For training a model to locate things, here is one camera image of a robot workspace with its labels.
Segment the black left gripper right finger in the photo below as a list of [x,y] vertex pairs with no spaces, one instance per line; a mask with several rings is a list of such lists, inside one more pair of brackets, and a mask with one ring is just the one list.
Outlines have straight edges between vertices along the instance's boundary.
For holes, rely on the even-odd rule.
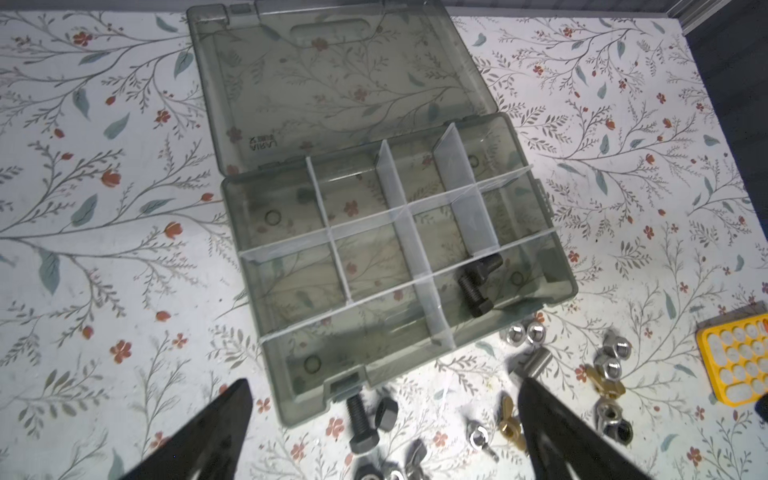
[[523,380],[518,410],[537,479],[648,477],[537,380]]

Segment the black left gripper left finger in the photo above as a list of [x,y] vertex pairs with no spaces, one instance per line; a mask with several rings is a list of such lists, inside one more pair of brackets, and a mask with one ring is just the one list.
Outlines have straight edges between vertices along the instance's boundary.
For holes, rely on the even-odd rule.
[[231,384],[126,479],[232,479],[253,409],[245,378]]

